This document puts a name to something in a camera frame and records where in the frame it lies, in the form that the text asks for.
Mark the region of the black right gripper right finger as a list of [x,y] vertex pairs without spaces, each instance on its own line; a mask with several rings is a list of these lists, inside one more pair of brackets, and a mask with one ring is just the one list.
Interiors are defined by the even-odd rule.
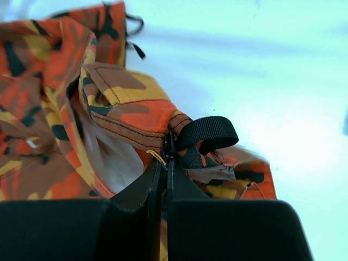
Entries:
[[283,201],[214,200],[171,161],[169,260],[312,260],[293,207]]

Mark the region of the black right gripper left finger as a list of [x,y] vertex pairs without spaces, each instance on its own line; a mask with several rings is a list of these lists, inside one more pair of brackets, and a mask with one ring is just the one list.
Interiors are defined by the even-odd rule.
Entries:
[[158,260],[161,165],[111,199],[1,203],[1,260]]

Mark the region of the orange camouflage trousers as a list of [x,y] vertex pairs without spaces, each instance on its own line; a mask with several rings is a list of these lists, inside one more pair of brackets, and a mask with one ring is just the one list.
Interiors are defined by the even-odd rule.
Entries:
[[119,2],[1,24],[1,203],[108,200],[156,161],[158,260],[169,260],[171,161],[214,200],[276,193],[230,120],[192,120],[152,77],[126,69],[127,19]]

